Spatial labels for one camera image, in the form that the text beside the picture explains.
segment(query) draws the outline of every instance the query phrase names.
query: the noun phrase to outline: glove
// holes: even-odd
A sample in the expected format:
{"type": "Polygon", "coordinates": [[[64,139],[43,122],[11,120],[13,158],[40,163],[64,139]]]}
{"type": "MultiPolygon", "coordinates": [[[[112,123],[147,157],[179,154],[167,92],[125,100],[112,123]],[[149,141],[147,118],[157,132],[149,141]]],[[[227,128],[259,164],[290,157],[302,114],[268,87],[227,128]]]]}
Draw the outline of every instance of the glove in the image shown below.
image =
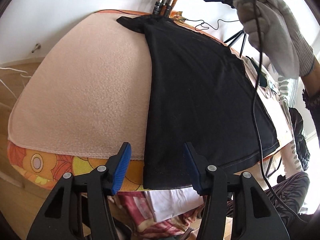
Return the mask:
{"type": "MultiPolygon", "coordinates": [[[[249,34],[249,43],[259,49],[259,38],[253,4],[234,0],[240,22],[249,34]]],[[[298,23],[283,0],[258,0],[258,21],[263,49],[277,72],[286,78],[308,75],[315,56],[302,36],[298,23]]]]}

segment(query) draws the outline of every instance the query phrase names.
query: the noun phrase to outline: black jacket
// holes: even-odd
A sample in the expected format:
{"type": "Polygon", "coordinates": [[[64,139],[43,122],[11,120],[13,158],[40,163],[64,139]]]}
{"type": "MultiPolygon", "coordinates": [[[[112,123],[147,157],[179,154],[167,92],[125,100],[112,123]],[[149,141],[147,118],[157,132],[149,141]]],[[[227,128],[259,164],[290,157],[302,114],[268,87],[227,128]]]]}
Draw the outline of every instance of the black jacket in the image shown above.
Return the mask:
{"type": "Polygon", "coordinates": [[[307,147],[306,139],[304,138],[303,131],[303,119],[301,114],[295,108],[289,108],[291,116],[292,127],[294,131],[294,140],[297,147],[297,155],[301,162],[303,171],[306,171],[309,166],[310,152],[307,147]]]}
{"type": "MultiPolygon", "coordinates": [[[[143,187],[191,184],[185,142],[226,173],[255,165],[260,156],[251,112],[254,87],[243,62],[220,42],[169,18],[145,15],[117,22],[145,35],[152,60],[143,187]]],[[[279,142],[259,97],[255,115],[265,157],[279,142]]]]}

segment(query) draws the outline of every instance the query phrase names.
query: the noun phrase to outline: striped fabric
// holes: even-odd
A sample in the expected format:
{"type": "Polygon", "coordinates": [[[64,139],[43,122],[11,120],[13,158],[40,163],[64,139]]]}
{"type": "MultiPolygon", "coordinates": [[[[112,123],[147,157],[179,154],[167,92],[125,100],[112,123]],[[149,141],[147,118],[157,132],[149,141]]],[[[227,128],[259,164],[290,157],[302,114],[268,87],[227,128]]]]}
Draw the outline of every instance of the striped fabric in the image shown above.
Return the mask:
{"type": "Polygon", "coordinates": [[[159,239],[184,234],[196,220],[204,204],[181,215],[156,222],[143,191],[118,192],[113,197],[119,209],[125,209],[134,223],[133,233],[139,238],[159,239]]]}
{"type": "Polygon", "coordinates": [[[275,72],[270,65],[268,68],[270,75],[278,82],[278,89],[280,92],[280,105],[284,112],[287,122],[291,127],[291,134],[293,140],[283,147],[280,151],[282,163],[284,165],[285,175],[288,177],[303,171],[302,165],[297,155],[296,142],[294,140],[293,128],[291,123],[291,116],[289,113],[289,107],[295,107],[297,92],[298,92],[298,79],[286,79],[275,72]]]}
{"type": "MultiPolygon", "coordinates": [[[[303,205],[309,184],[310,180],[308,174],[305,172],[299,172],[272,188],[280,199],[297,214],[303,205]]],[[[292,223],[294,216],[278,202],[269,189],[266,190],[265,193],[279,213],[284,225],[288,228],[292,223]]],[[[228,201],[227,217],[232,216],[233,201],[228,201]]]]}

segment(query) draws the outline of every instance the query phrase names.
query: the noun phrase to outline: ironing board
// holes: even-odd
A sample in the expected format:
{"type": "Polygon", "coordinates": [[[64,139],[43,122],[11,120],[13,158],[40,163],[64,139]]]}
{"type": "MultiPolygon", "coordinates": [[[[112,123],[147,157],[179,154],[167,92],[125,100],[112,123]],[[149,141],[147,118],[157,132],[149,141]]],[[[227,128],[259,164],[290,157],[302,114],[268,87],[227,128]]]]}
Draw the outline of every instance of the ironing board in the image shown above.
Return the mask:
{"type": "MultiPolygon", "coordinates": [[[[124,13],[145,15],[147,13],[137,12],[137,11],[127,11],[121,10],[124,13]]],[[[118,13],[117,10],[102,10],[97,12],[99,14],[105,13],[118,13]]],[[[190,25],[185,23],[177,22],[185,28],[193,29],[190,25]]],[[[213,39],[219,41],[215,37],[208,35],[213,39]]],[[[255,84],[255,79],[251,72],[246,68],[247,75],[251,80],[252,84],[255,84]]],[[[287,145],[292,140],[292,135],[290,133],[289,125],[286,122],[284,114],[281,110],[279,104],[271,102],[267,99],[261,90],[258,94],[265,105],[267,112],[269,113],[272,121],[277,130],[278,140],[280,147],[270,154],[266,159],[270,158],[279,149],[287,145]]],[[[84,173],[89,173],[94,168],[106,163],[106,159],[101,158],[91,158],[73,155],[61,155],[57,153],[49,153],[38,151],[30,148],[20,147],[15,145],[12,141],[8,141],[8,158],[11,165],[26,179],[37,184],[38,186],[46,189],[52,189],[59,178],[65,172],[71,172],[74,175],[80,175],[84,173]]],[[[131,160],[129,167],[122,184],[121,191],[144,191],[143,188],[143,160],[131,160]]]]}

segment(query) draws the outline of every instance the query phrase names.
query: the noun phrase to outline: gray fabric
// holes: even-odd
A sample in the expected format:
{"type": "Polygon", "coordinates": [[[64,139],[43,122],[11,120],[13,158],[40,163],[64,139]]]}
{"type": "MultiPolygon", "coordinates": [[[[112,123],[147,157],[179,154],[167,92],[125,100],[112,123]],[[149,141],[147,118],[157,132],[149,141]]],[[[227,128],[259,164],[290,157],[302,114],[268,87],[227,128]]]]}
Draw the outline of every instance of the gray fabric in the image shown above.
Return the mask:
{"type": "Polygon", "coordinates": [[[298,79],[286,79],[279,75],[277,82],[279,83],[280,100],[287,99],[288,106],[294,107],[297,99],[298,79]]]}
{"type": "MultiPolygon", "coordinates": [[[[303,205],[304,199],[307,195],[310,180],[308,174],[299,172],[278,185],[272,187],[280,199],[291,208],[295,213],[298,213],[303,205]]],[[[272,204],[275,206],[279,213],[284,225],[289,227],[292,223],[294,216],[289,213],[273,196],[268,189],[265,191],[272,204]]],[[[227,217],[233,216],[233,201],[227,203],[227,217]]]]}

